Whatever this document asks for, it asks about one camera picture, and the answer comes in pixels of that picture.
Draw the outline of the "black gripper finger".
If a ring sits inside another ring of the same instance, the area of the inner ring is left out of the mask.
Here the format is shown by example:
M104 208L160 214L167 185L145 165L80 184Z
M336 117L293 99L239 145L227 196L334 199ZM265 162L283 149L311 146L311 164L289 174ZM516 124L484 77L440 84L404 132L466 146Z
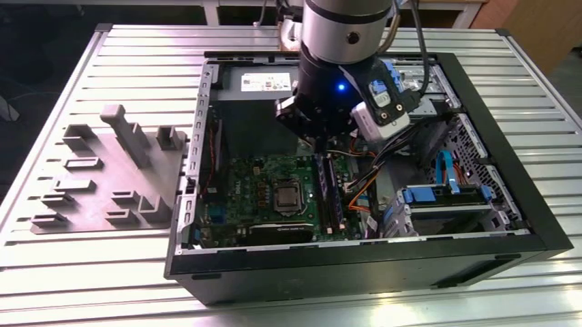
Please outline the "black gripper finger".
M329 150L329 141L348 134L358 126L351 115L324 115L323 153Z
M300 111L295 96L275 101L275 120L311 145L315 153L325 153L324 126Z

